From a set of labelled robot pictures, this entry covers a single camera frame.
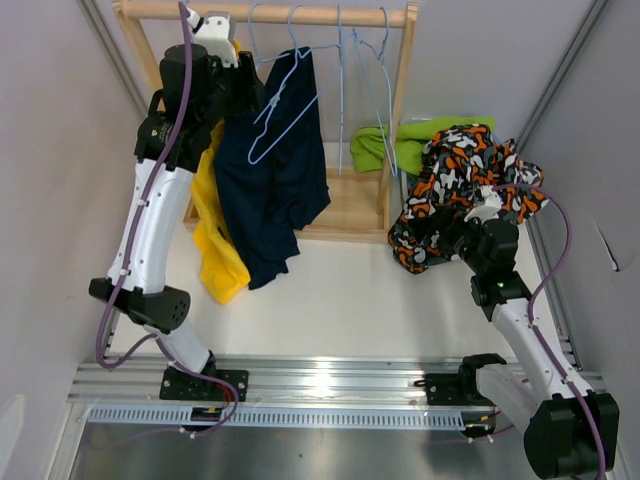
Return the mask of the lime green shorts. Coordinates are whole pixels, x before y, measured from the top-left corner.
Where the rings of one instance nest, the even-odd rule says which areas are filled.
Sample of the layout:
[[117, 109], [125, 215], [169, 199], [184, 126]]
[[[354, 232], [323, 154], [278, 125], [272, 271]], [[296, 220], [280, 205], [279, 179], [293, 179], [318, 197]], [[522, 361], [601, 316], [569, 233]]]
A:
[[381, 170], [388, 153], [396, 161], [397, 167], [412, 175], [422, 169], [422, 153], [425, 145], [439, 132], [454, 125], [486, 124], [496, 126], [493, 117], [439, 116], [427, 121], [400, 124], [395, 130], [395, 143], [391, 146], [387, 127], [363, 127], [356, 131], [350, 153], [354, 168], [358, 173]]

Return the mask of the camouflage patterned shorts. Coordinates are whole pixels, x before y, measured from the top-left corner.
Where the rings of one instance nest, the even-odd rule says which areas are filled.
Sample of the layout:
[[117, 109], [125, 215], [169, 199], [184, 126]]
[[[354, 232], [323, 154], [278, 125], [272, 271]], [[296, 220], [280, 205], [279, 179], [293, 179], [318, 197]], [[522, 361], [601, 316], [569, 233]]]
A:
[[438, 221], [447, 207], [464, 217], [494, 197], [497, 211], [489, 217], [518, 226], [548, 203], [540, 191], [543, 169], [524, 161], [513, 140], [497, 140], [488, 124], [438, 131], [421, 160], [417, 180], [387, 235], [394, 260], [411, 274], [451, 258], [439, 246], [444, 228]]

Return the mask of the blue hanger of camouflage shorts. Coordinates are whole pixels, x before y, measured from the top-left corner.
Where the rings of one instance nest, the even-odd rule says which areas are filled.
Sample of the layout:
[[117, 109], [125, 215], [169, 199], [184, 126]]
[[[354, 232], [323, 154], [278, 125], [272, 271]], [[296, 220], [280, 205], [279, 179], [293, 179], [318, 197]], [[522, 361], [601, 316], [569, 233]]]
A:
[[343, 60], [343, 41], [341, 39], [338, 40], [337, 44], [329, 44], [322, 46], [309, 47], [308, 50], [303, 53], [299, 46], [299, 42], [293, 27], [293, 16], [299, 8], [302, 8], [303, 4], [295, 4], [290, 8], [289, 13], [287, 15], [286, 27], [289, 37], [293, 44], [293, 53], [292, 56], [294, 58], [294, 64], [290, 68], [289, 72], [284, 76], [282, 81], [279, 84], [276, 92], [268, 99], [266, 106], [262, 109], [262, 111], [258, 114], [257, 118], [254, 120], [254, 124], [257, 124], [259, 120], [263, 120], [263, 130], [259, 135], [256, 136], [253, 143], [251, 144], [248, 154], [247, 154], [247, 162], [251, 166], [255, 166], [259, 164], [266, 155], [285, 137], [285, 135], [291, 130], [291, 128], [302, 118], [302, 116], [309, 110], [311, 105], [314, 102], [317, 102], [320, 93], [317, 93], [316, 96], [301, 110], [301, 112], [292, 120], [292, 122], [282, 131], [282, 133], [268, 146], [266, 147], [257, 157], [253, 157], [256, 148], [259, 145], [259, 142], [266, 136], [269, 130], [270, 121], [276, 111], [278, 103], [281, 101], [283, 93], [286, 89], [287, 82], [291, 78], [291, 76], [296, 72], [300, 61], [307, 56], [309, 56], [313, 51], [319, 50], [328, 50], [328, 49], [336, 49], [339, 55], [339, 73], [343, 75], [344, 69], [344, 60]]

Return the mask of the blue hanger of green shorts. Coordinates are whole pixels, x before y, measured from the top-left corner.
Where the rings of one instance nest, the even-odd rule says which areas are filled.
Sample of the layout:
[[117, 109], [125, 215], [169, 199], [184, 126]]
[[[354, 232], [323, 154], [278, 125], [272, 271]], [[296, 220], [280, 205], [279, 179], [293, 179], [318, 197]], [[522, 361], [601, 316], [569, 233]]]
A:
[[341, 177], [345, 168], [345, 124], [346, 124], [346, 33], [343, 7], [336, 5], [336, 37], [332, 43], [313, 46], [317, 56], [316, 73], [320, 84], [316, 96], [319, 107], [322, 139], [328, 142], [329, 165]]

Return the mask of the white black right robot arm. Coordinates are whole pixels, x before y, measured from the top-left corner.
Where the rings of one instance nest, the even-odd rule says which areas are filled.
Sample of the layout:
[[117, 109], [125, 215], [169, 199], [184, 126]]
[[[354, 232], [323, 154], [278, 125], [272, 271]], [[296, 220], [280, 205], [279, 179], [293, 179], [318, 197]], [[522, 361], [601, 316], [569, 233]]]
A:
[[517, 226], [447, 206], [435, 214], [429, 230], [445, 257], [457, 256], [471, 269], [475, 304], [524, 373], [515, 375], [497, 354], [467, 356], [458, 374], [463, 397], [489, 400], [506, 415], [539, 478], [589, 473], [605, 478], [615, 464], [618, 404], [570, 364], [557, 337], [538, 318], [534, 296], [516, 270]]

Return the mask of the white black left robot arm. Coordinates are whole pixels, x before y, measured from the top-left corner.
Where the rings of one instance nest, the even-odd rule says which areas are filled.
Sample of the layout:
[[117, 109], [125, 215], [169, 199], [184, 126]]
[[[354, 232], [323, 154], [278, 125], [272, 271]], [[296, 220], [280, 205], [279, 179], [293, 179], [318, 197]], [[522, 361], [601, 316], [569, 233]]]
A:
[[253, 55], [233, 62], [199, 44], [170, 47], [159, 63], [161, 86], [137, 131], [135, 183], [123, 236], [107, 274], [88, 292], [158, 341], [175, 367], [205, 373], [213, 354], [188, 320], [188, 292], [167, 285], [174, 228], [211, 132], [228, 116], [252, 113], [264, 98]]

